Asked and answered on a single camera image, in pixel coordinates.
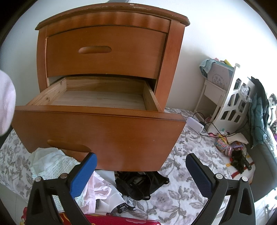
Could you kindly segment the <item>pink garment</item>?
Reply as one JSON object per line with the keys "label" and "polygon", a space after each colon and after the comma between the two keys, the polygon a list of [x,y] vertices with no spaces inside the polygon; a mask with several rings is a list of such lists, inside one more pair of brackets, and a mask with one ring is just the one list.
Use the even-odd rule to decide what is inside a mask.
{"label": "pink garment", "polygon": [[96,172],[93,172],[80,196],[75,198],[77,205],[84,214],[93,214],[96,200],[105,200],[111,193],[111,187]]}

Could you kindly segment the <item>red floral blanket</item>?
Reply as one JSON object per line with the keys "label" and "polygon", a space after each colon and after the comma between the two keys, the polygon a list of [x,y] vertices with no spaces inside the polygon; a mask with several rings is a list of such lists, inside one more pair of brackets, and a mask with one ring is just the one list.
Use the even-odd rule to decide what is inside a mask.
{"label": "red floral blanket", "polygon": [[[20,224],[26,224],[26,215],[27,215],[27,207],[23,209],[23,215],[21,216]],[[69,218],[66,213],[59,213],[59,217],[63,224],[71,224]],[[146,225],[146,224],[161,224],[156,220],[141,220],[141,219],[133,219],[133,218],[123,218],[116,216],[102,216],[102,215],[85,215],[85,217],[89,220],[91,224],[102,224],[102,225]]]}

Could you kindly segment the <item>grey floral quilt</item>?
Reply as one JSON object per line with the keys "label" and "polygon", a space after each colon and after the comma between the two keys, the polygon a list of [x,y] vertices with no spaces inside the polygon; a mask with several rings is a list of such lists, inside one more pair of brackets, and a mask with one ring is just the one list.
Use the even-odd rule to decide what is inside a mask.
{"label": "grey floral quilt", "polygon": [[[1,201],[16,224],[20,224],[32,186],[29,153],[12,130],[1,146]],[[191,224],[207,202],[185,167],[194,153],[213,173],[230,179],[228,158],[214,146],[215,139],[203,131],[197,134],[185,126],[177,143],[159,171],[170,183],[159,188],[149,201],[135,201],[135,211],[122,217],[157,220],[161,224]]]}

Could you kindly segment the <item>colourful toy pile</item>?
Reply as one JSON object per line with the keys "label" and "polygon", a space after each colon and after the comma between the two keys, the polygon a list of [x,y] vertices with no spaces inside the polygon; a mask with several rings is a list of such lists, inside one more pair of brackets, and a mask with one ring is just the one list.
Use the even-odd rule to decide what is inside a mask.
{"label": "colourful toy pile", "polygon": [[247,155],[247,148],[242,142],[234,141],[228,143],[227,138],[219,137],[216,139],[214,145],[220,152],[223,152],[228,157],[231,156],[233,151],[242,151],[244,156]]}

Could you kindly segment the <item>teal jacket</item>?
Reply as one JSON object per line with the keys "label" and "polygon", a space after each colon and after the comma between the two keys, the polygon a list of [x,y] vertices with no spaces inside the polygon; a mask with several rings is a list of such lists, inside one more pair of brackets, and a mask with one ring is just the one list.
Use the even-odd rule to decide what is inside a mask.
{"label": "teal jacket", "polygon": [[255,85],[252,102],[248,110],[251,144],[253,147],[267,139],[267,122],[269,118],[269,101],[265,89],[259,79],[251,77]]}

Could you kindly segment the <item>black lace garment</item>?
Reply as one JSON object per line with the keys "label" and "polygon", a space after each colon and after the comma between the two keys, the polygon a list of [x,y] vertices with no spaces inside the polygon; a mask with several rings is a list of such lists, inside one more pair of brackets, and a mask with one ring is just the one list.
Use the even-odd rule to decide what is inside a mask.
{"label": "black lace garment", "polygon": [[136,201],[148,201],[151,194],[163,185],[169,184],[169,178],[157,171],[152,172],[115,172],[117,190]]}

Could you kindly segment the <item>mint green cloth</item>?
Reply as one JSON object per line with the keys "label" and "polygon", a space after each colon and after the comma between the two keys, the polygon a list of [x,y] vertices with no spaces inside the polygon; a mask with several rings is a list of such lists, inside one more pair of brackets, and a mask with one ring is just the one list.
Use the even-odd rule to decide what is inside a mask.
{"label": "mint green cloth", "polygon": [[63,173],[70,173],[80,163],[57,148],[37,148],[29,156],[32,179],[57,179]]}

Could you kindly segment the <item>small white bedside shelf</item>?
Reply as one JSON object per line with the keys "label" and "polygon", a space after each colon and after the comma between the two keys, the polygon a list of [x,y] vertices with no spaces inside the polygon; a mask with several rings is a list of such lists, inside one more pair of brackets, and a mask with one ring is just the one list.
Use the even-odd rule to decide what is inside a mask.
{"label": "small white bedside shelf", "polygon": [[206,59],[200,64],[205,81],[194,109],[199,121],[215,121],[223,112],[224,104],[233,80],[235,68],[216,59]]}

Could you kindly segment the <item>wooden drawer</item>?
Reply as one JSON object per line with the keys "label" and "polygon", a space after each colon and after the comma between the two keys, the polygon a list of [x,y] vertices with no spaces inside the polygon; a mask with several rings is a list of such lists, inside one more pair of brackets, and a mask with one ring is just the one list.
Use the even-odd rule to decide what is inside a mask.
{"label": "wooden drawer", "polygon": [[47,39],[47,75],[127,75],[156,79],[166,34],[126,27],[95,26]]}
{"label": "wooden drawer", "polygon": [[97,168],[157,171],[185,119],[165,113],[144,80],[65,77],[15,108],[12,127],[29,152],[55,147],[78,161],[97,155]]}

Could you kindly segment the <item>pink pineapple sock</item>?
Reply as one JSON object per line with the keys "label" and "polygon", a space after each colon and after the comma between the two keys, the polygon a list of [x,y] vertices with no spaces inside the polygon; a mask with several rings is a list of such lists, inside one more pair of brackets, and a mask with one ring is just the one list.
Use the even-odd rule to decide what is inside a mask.
{"label": "pink pineapple sock", "polygon": [[0,126],[1,136],[10,128],[16,102],[16,91],[10,77],[1,70],[0,74]]}

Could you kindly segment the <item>grey black underwear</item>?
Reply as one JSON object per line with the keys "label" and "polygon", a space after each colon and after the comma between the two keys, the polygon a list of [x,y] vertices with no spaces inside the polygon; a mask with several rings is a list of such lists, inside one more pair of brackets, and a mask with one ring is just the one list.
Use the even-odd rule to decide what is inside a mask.
{"label": "grey black underwear", "polygon": [[117,206],[117,212],[119,214],[136,210],[134,200],[131,197],[123,195],[122,198],[124,202]]}

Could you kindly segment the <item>white garment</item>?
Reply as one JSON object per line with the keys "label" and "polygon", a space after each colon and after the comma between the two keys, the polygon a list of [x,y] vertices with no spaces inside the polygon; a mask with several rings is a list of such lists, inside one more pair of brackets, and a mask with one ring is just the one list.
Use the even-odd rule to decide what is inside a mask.
{"label": "white garment", "polygon": [[122,194],[116,188],[114,171],[97,170],[96,173],[110,186],[111,192],[106,199],[100,199],[100,205],[95,210],[95,214],[106,215],[114,209],[124,208],[127,204]]}

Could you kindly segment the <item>wooden nightstand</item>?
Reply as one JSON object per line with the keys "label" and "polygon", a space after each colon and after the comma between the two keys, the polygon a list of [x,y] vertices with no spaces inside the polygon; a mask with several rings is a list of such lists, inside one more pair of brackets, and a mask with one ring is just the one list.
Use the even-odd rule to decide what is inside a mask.
{"label": "wooden nightstand", "polygon": [[189,19],[181,14],[158,7],[134,3],[101,3],[64,11],[41,21],[37,43],[37,74],[40,91],[49,87],[46,68],[47,39],[53,35],[95,26],[126,26],[149,29],[166,34],[159,73],[154,80],[154,94],[165,108],[173,83],[185,28]]}

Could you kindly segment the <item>white power adapter box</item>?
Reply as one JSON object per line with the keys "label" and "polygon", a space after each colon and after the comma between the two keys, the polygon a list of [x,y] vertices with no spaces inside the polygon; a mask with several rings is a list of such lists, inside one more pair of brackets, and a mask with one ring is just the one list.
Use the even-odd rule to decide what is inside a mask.
{"label": "white power adapter box", "polygon": [[192,117],[187,118],[186,125],[198,134],[200,134],[204,129],[204,126]]}

